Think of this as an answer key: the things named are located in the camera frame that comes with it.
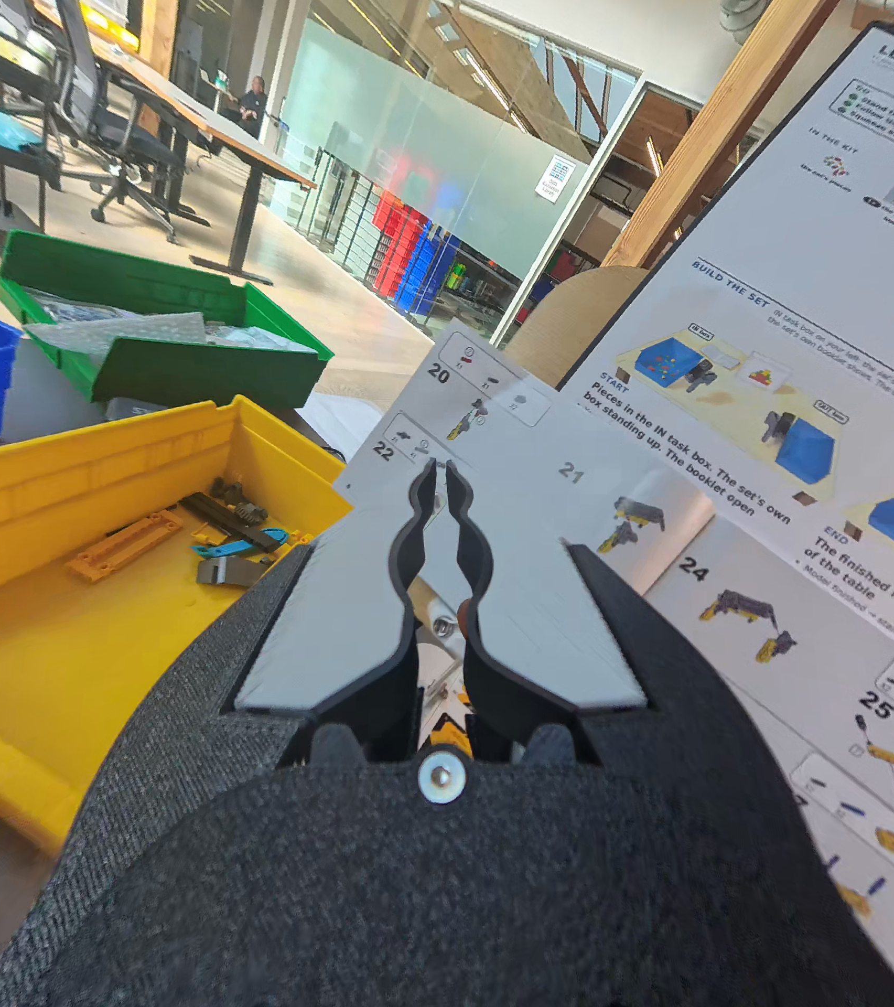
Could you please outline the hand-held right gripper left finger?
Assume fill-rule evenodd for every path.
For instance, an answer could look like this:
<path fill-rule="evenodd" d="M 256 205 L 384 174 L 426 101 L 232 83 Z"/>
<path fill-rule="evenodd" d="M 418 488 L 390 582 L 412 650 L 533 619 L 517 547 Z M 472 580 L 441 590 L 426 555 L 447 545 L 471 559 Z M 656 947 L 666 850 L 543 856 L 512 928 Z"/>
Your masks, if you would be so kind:
<path fill-rule="evenodd" d="M 405 715 L 417 684 L 407 589 L 425 560 L 437 490 L 428 460 L 354 507 L 309 547 L 234 698 L 280 715 Z"/>

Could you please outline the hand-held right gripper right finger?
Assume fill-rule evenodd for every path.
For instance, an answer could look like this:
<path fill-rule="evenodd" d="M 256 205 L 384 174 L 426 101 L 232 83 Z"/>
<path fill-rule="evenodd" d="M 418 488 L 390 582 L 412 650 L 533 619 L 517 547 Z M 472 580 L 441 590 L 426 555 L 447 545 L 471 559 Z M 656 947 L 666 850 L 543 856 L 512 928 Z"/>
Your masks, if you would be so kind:
<path fill-rule="evenodd" d="M 485 501 L 445 466 L 469 591 L 464 678 L 480 715 L 593 715 L 643 708 L 642 686 L 579 572 L 575 550 L 527 509 Z"/>

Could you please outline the lego instruction booklet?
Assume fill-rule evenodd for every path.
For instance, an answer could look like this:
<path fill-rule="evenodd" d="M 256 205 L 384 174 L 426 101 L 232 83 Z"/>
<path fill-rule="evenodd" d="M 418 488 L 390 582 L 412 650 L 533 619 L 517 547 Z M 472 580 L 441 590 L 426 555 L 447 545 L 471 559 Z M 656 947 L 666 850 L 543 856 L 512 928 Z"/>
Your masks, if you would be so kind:
<path fill-rule="evenodd" d="M 520 533 L 516 569 L 563 538 L 644 596 L 730 684 L 781 763 L 826 871 L 894 969 L 894 638 L 813 586 L 658 460 L 662 442 L 562 402 L 448 327 L 335 482 L 353 505 L 428 460 Z"/>

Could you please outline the teal and grey lego piece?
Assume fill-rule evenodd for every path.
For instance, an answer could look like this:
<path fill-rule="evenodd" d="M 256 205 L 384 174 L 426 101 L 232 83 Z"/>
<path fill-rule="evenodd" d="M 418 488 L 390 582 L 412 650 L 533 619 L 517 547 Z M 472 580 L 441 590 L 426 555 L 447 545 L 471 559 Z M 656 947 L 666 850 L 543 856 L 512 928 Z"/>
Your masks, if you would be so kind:
<path fill-rule="evenodd" d="M 228 557 L 249 557 L 249 556 L 271 556 L 281 547 L 289 544 L 290 535 L 281 528 L 265 528 L 262 535 L 271 540 L 273 545 L 263 548 L 254 545 L 244 538 L 235 538 L 232 541 L 218 545 L 196 544 L 190 547 L 200 559 L 220 559 Z"/>

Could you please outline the grey ribbed lego piece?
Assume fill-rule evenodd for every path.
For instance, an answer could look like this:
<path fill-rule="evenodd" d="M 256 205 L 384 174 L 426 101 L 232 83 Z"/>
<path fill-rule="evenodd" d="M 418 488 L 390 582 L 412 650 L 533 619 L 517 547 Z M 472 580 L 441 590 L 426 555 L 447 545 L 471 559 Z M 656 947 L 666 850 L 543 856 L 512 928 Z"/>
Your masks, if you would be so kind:
<path fill-rule="evenodd" d="M 196 583 L 202 586 L 246 589 L 262 579 L 268 562 L 240 556 L 222 556 L 201 560 L 196 569 Z"/>

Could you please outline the lego sticker sheet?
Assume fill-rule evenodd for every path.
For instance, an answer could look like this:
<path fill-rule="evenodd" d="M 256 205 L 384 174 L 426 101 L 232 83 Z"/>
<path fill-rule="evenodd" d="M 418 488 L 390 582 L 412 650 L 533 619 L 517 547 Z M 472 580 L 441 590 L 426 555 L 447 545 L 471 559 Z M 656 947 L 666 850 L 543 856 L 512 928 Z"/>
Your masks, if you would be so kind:
<path fill-rule="evenodd" d="M 419 748 L 449 745 L 473 758 L 473 749 L 467 730 L 467 718 L 473 710 L 466 702 L 467 693 L 441 690 L 429 699 L 424 707 L 424 719 L 419 733 Z"/>

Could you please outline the black lego parts cluster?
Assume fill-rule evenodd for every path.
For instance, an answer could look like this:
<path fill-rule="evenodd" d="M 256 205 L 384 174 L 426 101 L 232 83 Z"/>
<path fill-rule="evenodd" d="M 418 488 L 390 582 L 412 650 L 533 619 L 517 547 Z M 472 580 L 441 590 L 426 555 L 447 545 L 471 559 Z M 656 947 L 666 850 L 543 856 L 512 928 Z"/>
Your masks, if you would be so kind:
<path fill-rule="evenodd" d="M 207 523 L 211 530 L 224 534 L 227 542 L 244 538 L 263 548 L 273 545 L 262 535 L 268 511 L 247 497 L 239 481 L 216 476 L 207 491 L 190 492 L 178 503 Z"/>

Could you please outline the orange lego beam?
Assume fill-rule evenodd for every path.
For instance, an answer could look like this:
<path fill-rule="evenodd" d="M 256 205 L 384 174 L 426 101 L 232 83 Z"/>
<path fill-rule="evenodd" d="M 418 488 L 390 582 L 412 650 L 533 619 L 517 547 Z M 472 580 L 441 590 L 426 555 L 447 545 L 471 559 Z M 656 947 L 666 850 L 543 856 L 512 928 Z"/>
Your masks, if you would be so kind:
<path fill-rule="evenodd" d="M 158 510 L 88 546 L 65 564 L 76 577 L 95 584 L 120 572 L 181 531 L 183 523 L 171 510 Z"/>

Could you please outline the yellow plastic bin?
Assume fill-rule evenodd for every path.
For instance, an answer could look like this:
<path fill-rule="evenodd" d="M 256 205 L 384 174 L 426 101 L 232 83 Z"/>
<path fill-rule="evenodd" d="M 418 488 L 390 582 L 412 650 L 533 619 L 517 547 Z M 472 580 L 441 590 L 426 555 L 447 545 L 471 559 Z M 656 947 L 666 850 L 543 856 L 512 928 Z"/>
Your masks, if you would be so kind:
<path fill-rule="evenodd" d="M 199 522 L 179 499 L 224 476 L 318 535 L 348 510 L 343 466 L 244 397 L 0 447 L 0 820 L 57 855 L 127 719 L 241 596 L 196 583 Z M 65 568 L 158 510 L 181 531 L 120 572 L 89 584 Z"/>

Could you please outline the green plastic bin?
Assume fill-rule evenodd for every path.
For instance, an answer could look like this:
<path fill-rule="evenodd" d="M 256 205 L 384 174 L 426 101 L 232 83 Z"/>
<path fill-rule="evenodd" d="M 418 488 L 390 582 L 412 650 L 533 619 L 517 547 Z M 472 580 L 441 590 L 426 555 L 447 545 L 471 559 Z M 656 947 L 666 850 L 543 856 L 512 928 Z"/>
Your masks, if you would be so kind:
<path fill-rule="evenodd" d="M 94 363 L 26 333 L 88 402 L 125 397 L 176 407 L 225 405 L 244 396 L 271 411 L 299 408 L 334 358 L 330 347 L 250 283 L 42 233 L 8 234 L 0 300 L 24 330 L 29 323 L 74 318 L 194 312 L 207 322 L 260 326 L 319 350 L 315 357 L 119 339 L 103 363 Z"/>

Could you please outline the large bubble wrap sheet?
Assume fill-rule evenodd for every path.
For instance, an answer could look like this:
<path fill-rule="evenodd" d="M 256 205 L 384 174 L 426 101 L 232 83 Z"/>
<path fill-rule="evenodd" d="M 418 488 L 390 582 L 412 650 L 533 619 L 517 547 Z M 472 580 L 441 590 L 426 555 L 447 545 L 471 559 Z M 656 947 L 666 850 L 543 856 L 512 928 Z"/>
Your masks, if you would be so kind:
<path fill-rule="evenodd" d="M 83 353 L 94 363 L 103 363 L 114 342 L 121 339 L 181 346 L 281 350 L 315 357 L 319 354 L 312 346 L 298 344 L 263 327 L 207 322 L 194 312 L 29 323 L 25 325 L 25 332 L 59 350 Z"/>

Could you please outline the stack of coloured crates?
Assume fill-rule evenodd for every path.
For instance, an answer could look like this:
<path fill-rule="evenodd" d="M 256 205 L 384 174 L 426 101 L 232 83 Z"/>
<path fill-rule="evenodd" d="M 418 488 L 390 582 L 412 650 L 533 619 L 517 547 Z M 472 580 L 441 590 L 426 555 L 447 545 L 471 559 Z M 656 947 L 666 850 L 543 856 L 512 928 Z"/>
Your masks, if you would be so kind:
<path fill-rule="evenodd" d="M 403 314 L 427 319 L 466 278 L 460 239 L 387 191 L 370 221 L 378 235 L 363 282 Z"/>

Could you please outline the laminated instruction sheet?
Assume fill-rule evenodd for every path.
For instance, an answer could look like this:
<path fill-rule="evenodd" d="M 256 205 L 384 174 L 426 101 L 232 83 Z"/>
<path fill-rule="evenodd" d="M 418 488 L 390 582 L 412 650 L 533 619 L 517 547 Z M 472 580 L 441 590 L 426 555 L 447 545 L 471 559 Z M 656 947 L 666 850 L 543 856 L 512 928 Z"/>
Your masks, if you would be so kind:
<path fill-rule="evenodd" d="M 894 638 L 894 24 L 863 30 L 558 394 Z"/>

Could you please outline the white paper notice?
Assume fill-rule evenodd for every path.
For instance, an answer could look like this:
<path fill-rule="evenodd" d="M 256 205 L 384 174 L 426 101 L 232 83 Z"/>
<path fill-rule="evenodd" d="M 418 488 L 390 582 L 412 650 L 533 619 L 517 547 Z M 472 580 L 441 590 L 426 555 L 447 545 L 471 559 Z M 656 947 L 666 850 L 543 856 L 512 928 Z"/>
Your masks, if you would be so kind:
<path fill-rule="evenodd" d="M 579 161 L 565 155 L 554 154 L 547 168 L 542 172 L 536 183 L 534 193 L 551 205 L 555 205 L 562 196 L 566 185 L 575 176 L 580 167 Z"/>

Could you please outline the wooden office desk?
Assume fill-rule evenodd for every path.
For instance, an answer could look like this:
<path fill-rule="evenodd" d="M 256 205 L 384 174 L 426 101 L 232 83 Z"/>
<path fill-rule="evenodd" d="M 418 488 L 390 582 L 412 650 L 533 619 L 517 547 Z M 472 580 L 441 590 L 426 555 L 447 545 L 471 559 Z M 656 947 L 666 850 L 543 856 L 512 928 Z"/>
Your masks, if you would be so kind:
<path fill-rule="evenodd" d="M 138 57 L 116 50 L 101 37 L 94 37 L 88 27 L 84 32 L 101 69 L 109 71 L 121 87 L 128 85 L 131 89 L 138 90 L 141 97 L 148 100 L 148 107 L 168 125 L 174 127 L 172 150 L 182 160 L 186 160 L 188 147 L 195 142 L 194 137 L 198 135 L 205 141 L 212 141 L 227 149 L 249 167 L 249 177 L 243 187 L 228 260 L 221 263 L 190 256 L 190 261 L 194 266 L 219 272 L 232 278 L 250 281 L 260 286 L 273 286 L 273 280 L 253 274 L 244 268 L 254 217 L 260 204 L 263 179 L 267 176 L 282 183 L 296 184 L 305 194 L 316 189 L 316 183 L 284 164 L 281 158 L 274 152 L 268 151 L 262 142 L 253 139 L 249 133 L 241 130 L 210 107 L 199 104 L 175 83 L 150 68 Z"/>

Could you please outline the black office chair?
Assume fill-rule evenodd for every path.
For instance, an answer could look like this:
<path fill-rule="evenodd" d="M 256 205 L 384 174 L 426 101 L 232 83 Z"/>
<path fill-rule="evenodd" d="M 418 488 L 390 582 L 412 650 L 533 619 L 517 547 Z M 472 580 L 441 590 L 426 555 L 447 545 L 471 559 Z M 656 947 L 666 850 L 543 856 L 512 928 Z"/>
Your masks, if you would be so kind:
<path fill-rule="evenodd" d="M 70 173 L 70 177 L 87 181 L 94 191 L 104 185 L 109 188 L 90 210 L 91 219 L 104 223 L 105 209 L 110 203 L 122 205 L 130 199 L 155 220 L 170 244 L 176 244 L 169 208 L 130 177 L 131 170 L 151 181 L 176 180 L 182 176 L 184 163 L 179 156 L 138 123 L 144 108 L 164 112 L 166 106 L 143 85 L 127 80 L 123 87 L 131 95 L 128 116 L 110 111 L 80 3 L 57 1 L 55 6 L 68 53 L 59 113 L 78 143 L 107 162 L 104 175 Z"/>

